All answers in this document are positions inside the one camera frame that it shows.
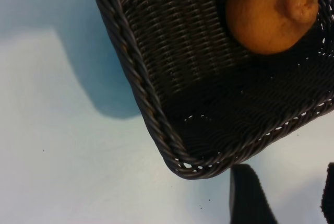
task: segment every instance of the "dark brown wicker basket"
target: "dark brown wicker basket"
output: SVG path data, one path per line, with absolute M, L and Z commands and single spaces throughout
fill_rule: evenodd
M 262 61 L 225 29 L 225 0 L 96 0 L 166 165 L 216 176 L 334 109 L 334 0 L 292 49 Z

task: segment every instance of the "wicker basket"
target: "wicker basket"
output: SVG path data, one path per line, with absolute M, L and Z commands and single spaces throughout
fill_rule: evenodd
M 145 124 L 185 179 L 216 176 L 334 109 L 334 0 L 292 49 L 230 37 L 225 0 L 96 0 Z

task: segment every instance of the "light blue surface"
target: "light blue surface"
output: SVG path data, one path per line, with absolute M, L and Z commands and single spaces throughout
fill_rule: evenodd
M 167 169 L 94 0 L 0 0 L 0 91 L 0 224 L 229 223 L 229 171 Z M 247 162 L 280 223 L 325 223 L 333 117 Z

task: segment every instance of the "white surface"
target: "white surface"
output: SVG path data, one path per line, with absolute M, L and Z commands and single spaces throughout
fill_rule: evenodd
M 0 0 L 0 91 L 0 224 L 229 223 L 230 172 L 167 169 L 94 0 Z M 326 223 L 333 119 L 247 162 L 280 223 Z

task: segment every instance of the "white table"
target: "white table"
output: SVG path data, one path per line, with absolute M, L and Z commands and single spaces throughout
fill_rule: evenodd
M 168 170 L 94 0 L 0 0 L 0 91 L 1 224 L 229 223 L 230 172 Z M 333 120 L 247 161 L 280 223 L 326 223 Z

